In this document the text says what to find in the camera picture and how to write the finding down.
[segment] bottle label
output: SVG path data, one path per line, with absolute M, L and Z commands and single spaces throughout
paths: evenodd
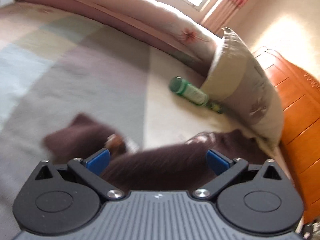
M 192 86 L 191 84 L 187 85 L 182 96 L 200 106 L 205 105 L 208 101 L 208 95 L 202 92 L 199 88 Z

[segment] white wall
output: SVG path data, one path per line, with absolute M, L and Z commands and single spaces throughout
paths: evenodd
M 275 49 L 320 79 L 320 0 L 258 0 L 231 24 L 251 51 Z

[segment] blue gripper pad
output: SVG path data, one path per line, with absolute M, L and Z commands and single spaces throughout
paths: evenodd
M 109 165 L 110 152 L 107 149 L 101 149 L 89 158 L 83 161 L 84 166 L 97 176 Z
M 206 161 L 214 173 L 219 176 L 233 165 L 233 161 L 213 149 L 207 151 Z

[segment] bottle cap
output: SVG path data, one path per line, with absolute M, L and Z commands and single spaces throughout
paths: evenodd
M 180 89 L 181 85 L 182 85 L 182 78 L 181 77 L 174 77 L 170 81 L 169 89 L 172 92 L 176 93 Z

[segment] flower pattern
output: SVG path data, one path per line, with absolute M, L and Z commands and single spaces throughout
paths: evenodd
M 267 103 L 263 97 L 259 97 L 258 100 L 251 106 L 249 115 L 252 118 L 261 118 L 267 112 Z
M 200 40 L 200 41 L 206 41 L 206 42 L 209 42 L 205 39 L 202 39 L 200 38 L 199 36 L 199 33 L 196 31 L 196 30 L 192 30 L 192 29 L 189 29 L 189 28 L 185 28 L 182 33 L 180 35 L 178 35 L 178 39 L 180 41 L 183 41 L 185 43 L 193 43 L 195 42 L 196 40 Z

